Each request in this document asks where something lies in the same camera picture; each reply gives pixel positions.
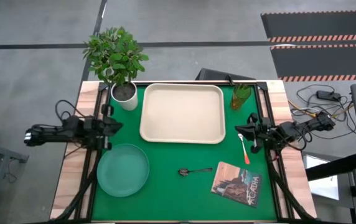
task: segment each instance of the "book cover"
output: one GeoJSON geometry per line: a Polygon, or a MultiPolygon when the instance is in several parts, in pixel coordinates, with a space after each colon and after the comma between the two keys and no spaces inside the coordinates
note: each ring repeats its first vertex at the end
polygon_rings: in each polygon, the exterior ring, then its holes
{"type": "Polygon", "coordinates": [[[259,174],[226,162],[219,162],[211,191],[222,197],[257,207],[261,181],[262,176],[259,174]]]}

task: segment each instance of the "beige tray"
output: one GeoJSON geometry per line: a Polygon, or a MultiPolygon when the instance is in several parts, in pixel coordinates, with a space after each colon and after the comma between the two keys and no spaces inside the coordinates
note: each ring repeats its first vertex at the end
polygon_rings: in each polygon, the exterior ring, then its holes
{"type": "Polygon", "coordinates": [[[139,132],[151,142],[221,142],[225,137],[222,90],[213,85],[149,85],[139,132]]]}

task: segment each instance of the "black chair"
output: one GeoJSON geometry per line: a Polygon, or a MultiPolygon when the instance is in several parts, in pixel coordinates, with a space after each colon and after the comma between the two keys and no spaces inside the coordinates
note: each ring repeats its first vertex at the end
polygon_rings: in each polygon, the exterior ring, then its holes
{"type": "Polygon", "coordinates": [[[202,68],[195,80],[255,80],[255,78],[244,77],[227,72],[220,72],[208,68],[202,68]]]}

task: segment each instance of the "round plate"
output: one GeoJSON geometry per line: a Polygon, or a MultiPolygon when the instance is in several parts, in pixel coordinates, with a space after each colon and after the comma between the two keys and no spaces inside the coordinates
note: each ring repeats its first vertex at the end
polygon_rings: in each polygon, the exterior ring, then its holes
{"type": "Polygon", "coordinates": [[[120,144],[102,156],[96,174],[99,185],[107,194],[127,197],[145,184],[149,161],[142,149],[132,144],[120,144]]]}

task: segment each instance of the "silver spoon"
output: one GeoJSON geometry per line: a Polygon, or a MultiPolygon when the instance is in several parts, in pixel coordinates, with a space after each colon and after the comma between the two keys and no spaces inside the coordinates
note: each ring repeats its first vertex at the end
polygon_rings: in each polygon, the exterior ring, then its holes
{"type": "Polygon", "coordinates": [[[202,172],[202,171],[213,171],[212,168],[200,169],[200,170],[188,170],[186,168],[182,168],[178,170],[178,173],[183,176],[187,176],[190,172],[202,172]]]}

